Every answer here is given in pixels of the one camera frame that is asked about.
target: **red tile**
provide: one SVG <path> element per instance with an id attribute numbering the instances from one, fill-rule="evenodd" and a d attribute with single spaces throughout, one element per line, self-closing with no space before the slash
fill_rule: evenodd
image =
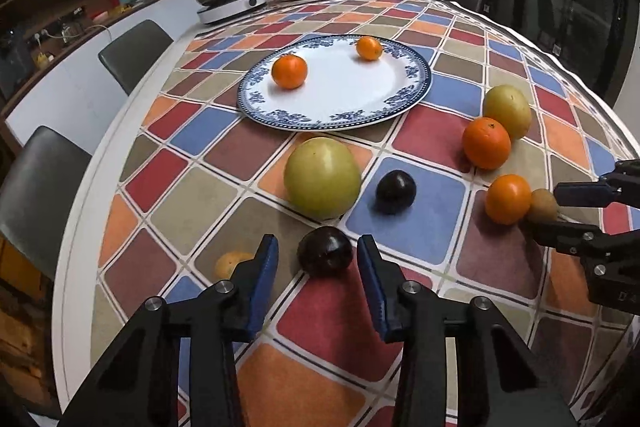
<path id="1" fill-rule="evenodd" d="M 191 62 L 187 62 L 181 70 L 197 70 L 201 65 L 203 65 L 207 60 L 211 60 L 215 57 L 218 52 L 204 52 L 194 58 Z"/>
<path id="2" fill-rule="evenodd" d="M 401 19 L 413 19 L 418 14 L 416 12 L 405 12 L 404 10 L 392 8 L 385 12 L 385 15 L 388 17 L 400 17 Z"/>
<path id="3" fill-rule="evenodd" d="M 465 118 L 417 105 L 409 111 L 393 147 L 460 172 L 469 172 L 471 163 L 462 150 L 462 133 L 468 124 L 469 120 Z"/>
<path id="4" fill-rule="evenodd" d="M 199 103 L 179 102 L 149 126 L 149 132 L 166 140 L 200 108 Z"/>
<path id="5" fill-rule="evenodd" d="M 187 160 L 161 149 L 127 184 L 127 192 L 143 212 L 148 212 L 186 166 Z"/>
<path id="6" fill-rule="evenodd" d="M 320 10 L 324 10 L 325 8 L 326 4 L 310 4 L 309 6 L 305 6 L 298 13 L 319 12 Z"/>
<path id="7" fill-rule="evenodd" d="M 408 271 L 411 279 L 419 274 Z M 276 326 L 316 357 L 367 381 L 380 381 L 400 353 L 371 323 L 355 260 L 340 277 L 309 279 Z"/>
<path id="8" fill-rule="evenodd" d="M 542 109 L 558 118 L 562 118 L 566 123 L 578 127 L 574 114 L 571 111 L 571 106 L 569 106 L 566 100 L 538 86 L 536 86 L 536 95 L 538 96 L 538 103 Z"/>
<path id="9" fill-rule="evenodd" d="M 622 233 L 631 230 L 629 213 L 625 204 L 611 203 L 602 210 L 603 229 L 607 233 Z"/>
<path id="10" fill-rule="evenodd" d="M 475 44 L 476 46 L 484 46 L 484 37 L 475 35 L 473 33 L 461 32 L 453 28 L 449 33 L 449 37 L 456 39 L 457 41 L 468 42 L 469 44 Z"/>
<path id="11" fill-rule="evenodd" d="M 262 44 L 258 44 L 254 50 L 279 50 L 287 44 L 291 44 L 294 40 L 299 38 L 299 36 L 299 34 L 294 33 L 274 35 L 273 37 L 265 40 Z"/>
<path id="12" fill-rule="evenodd" d="M 260 28 L 258 31 L 254 32 L 254 33 L 256 35 L 260 35 L 260 34 L 263 34 L 263 33 L 279 33 L 284 28 L 286 28 L 287 26 L 291 26 L 292 24 L 293 24 L 293 21 L 277 22 L 275 24 L 269 24 L 268 26 L 265 26 L 264 28 Z"/>

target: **orange tile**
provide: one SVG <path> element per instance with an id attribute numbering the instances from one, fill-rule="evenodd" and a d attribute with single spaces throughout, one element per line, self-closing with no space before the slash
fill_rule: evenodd
<path id="1" fill-rule="evenodd" d="M 347 12 L 344 15 L 340 15 L 335 22 L 367 22 L 374 16 L 367 13 Z"/>
<path id="2" fill-rule="evenodd" d="M 573 127 L 561 123 L 555 118 L 546 114 L 543 114 L 542 118 L 545 121 L 546 142 L 549 147 L 580 167 L 590 170 L 582 136 Z"/>
<path id="3" fill-rule="evenodd" d="M 577 257 L 551 252 L 551 272 L 545 287 L 545 304 L 556 310 L 594 317 L 597 306 L 588 298 L 587 281 Z"/>
<path id="4" fill-rule="evenodd" d="M 167 96 L 158 96 L 154 103 L 151 104 L 151 108 L 149 108 L 148 113 L 146 114 L 145 120 L 142 121 L 142 127 L 146 127 L 154 120 L 160 118 L 164 113 L 166 113 L 169 109 L 174 107 L 177 100 L 169 98 Z"/>
<path id="5" fill-rule="evenodd" d="M 263 17 L 262 19 L 256 21 L 255 24 L 271 24 L 274 22 L 278 22 L 284 16 L 285 16 L 284 13 L 267 15 L 266 17 Z"/>
<path id="6" fill-rule="evenodd" d="M 278 158 L 276 163 L 274 163 L 267 172 L 265 172 L 265 174 L 258 182 L 258 187 L 270 194 L 273 194 L 281 200 L 286 200 L 287 190 L 284 187 L 284 168 L 287 164 L 287 160 L 298 145 L 310 138 L 313 138 L 314 136 L 317 135 L 311 133 L 303 133 L 296 137 L 294 142 L 289 146 L 284 154 L 280 158 Z M 359 147 L 357 145 L 346 142 L 343 143 L 350 149 L 351 153 L 353 153 L 353 156 L 356 159 L 356 163 L 358 164 L 358 167 L 360 167 L 360 172 L 363 172 L 369 164 L 373 153 L 369 149 L 365 149 L 364 147 Z"/>
<path id="7" fill-rule="evenodd" d="M 230 50 L 251 50 L 258 44 L 262 44 L 265 40 L 269 39 L 271 35 L 249 35 L 239 42 L 236 42 L 233 46 L 229 46 Z"/>
<path id="8" fill-rule="evenodd" d="M 262 344 L 238 370 L 242 408 L 251 427 L 346 427 L 365 396 Z"/>
<path id="9" fill-rule="evenodd" d="M 409 25 L 412 30 L 417 30 L 422 33 L 430 33 L 431 35 L 444 35 L 447 32 L 447 27 L 440 24 L 433 24 L 430 22 L 416 21 Z"/>
<path id="10" fill-rule="evenodd" d="M 107 226 L 104 229 L 100 257 L 98 258 L 99 267 L 104 266 L 113 257 L 113 254 L 124 244 L 137 225 L 136 214 L 129 208 L 123 197 L 116 194 L 111 201 L 111 210 Z"/>

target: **white plate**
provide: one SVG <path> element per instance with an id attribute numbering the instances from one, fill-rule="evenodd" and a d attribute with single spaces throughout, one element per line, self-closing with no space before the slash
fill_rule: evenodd
<path id="1" fill-rule="evenodd" d="M 353 129 L 393 118 L 411 109 L 431 87 L 426 61 L 400 42 L 378 38 L 383 54 L 358 57 L 361 35 L 327 35 L 290 44 L 258 62 L 238 87 L 238 107 L 252 120 L 286 130 Z M 305 83 L 278 87 L 273 63 L 283 55 L 304 58 Z"/>

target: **round table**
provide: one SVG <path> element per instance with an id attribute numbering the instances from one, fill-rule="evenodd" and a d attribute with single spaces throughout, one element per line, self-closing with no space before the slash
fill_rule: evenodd
<path id="1" fill-rule="evenodd" d="M 237 83 L 261 58 L 316 34 L 369 34 L 413 47 L 433 86 L 408 113 L 332 134 L 353 152 L 363 186 L 330 221 L 352 240 L 373 233 L 383 255 L 440 296 L 490 296 L 540 355 L 580 417 L 620 367 L 639 325 L 590 303 L 576 258 L 540 248 L 518 227 L 483 212 L 486 188 L 514 172 L 532 188 L 594 180 L 640 148 L 620 120 L 555 58 L 513 31 L 439 0 L 309 0 L 260 12 L 176 42 L 131 95 L 95 153 L 63 241 L 54 295 L 54 363 L 63 408 L 128 317 L 148 296 L 196 296 L 216 282 L 227 251 L 254 252 L 264 233 L 280 264 L 264 330 L 236 351 L 252 427 L 388 425 L 400 344 L 370 323 L 355 263 L 341 278 L 309 280 L 296 263 L 300 238 L 319 226 L 287 202 L 287 157 L 311 134 L 260 126 L 236 109 Z M 533 114 L 497 171 L 474 169 L 461 135 L 493 86 L 520 89 Z M 370 211 L 392 169 L 415 179 L 399 217 Z M 637 211 L 564 208 L 566 217 L 617 233 Z M 188 418 L 188 344 L 180 360 L 180 425 Z M 454 344 L 447 344 L 449 356 Z M 449 364 L 447 413 L 455 422 Z"/>

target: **orange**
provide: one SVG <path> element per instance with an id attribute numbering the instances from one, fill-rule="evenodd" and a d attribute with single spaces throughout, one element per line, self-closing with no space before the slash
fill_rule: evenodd
<path id="1" fill-rule="evenodd" d="M 378 60 L 382 55 L 382 44 L 373 37 L 360 37 L 356 42 L 356 51 L 365 60 Z"/>
<path id="2" fill-rule="evenodd" d="M 283 55 L 271 67 L 273 81 L 282 89 L 296 89 L 302 86 L 307 73 L 305 59 L 297 55 Z"/>
<path id="3" fill-rule="evenodd" d="M 531 187 L 517 174 L 499 176 L 489 187 L 484 200 L 487 215 L 500 225 L 512 225 L 522 219 L 531 206 Z"/>
<path id="4" fill-rule="evenodd" d="M 481 169 L 497 169 L 507 161 L 511 139 L 507 130 L 491 118 L 476 118 L 462 134 L 466 157 Z"/>

